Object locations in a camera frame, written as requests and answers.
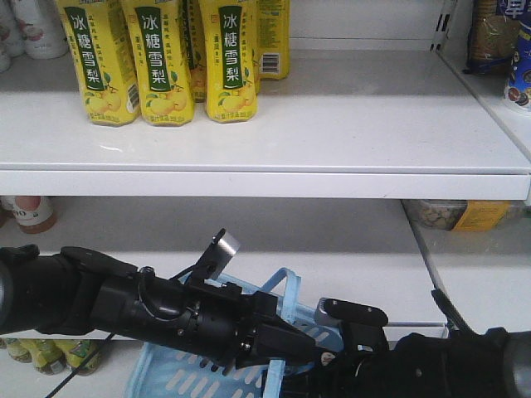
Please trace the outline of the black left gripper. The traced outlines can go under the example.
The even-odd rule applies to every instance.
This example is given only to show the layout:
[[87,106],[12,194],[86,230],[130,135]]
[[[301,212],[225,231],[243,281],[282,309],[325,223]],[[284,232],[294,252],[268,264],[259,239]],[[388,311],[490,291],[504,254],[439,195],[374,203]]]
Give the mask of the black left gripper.
[[312,362],[314,339],[282,323],[277,305],[276,296],[260,290],[244,294],[233,283],[217,287],[191,278],[183,284],[141,273],[136,338],[205,357],[219,367]]

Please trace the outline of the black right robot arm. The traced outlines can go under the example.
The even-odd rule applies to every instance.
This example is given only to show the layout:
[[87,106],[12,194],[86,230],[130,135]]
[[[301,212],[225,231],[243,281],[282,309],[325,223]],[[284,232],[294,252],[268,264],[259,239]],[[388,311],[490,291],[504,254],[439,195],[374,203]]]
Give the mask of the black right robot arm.
[[474,332],[448,297],[431,292],[454,324],[448,337],[412,332],[390,347],[387,315],[367,304],[322,298],[314,318],[339,330],[333,351],[276,318],[259,326],[238,366],[284,359],[309,370],[283,378],[282,397],[528,397],[530,333]]

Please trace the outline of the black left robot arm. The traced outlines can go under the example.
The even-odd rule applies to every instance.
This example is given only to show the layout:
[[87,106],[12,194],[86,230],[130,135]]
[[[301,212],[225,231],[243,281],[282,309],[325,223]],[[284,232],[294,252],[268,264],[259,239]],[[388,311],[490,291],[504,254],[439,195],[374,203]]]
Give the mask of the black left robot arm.
[[283,357],[275,297],[197,279],[162,279],[150,268],[66,247],[1,250],[1,331],[81,336],[100,330],[191,352],[218,366]]

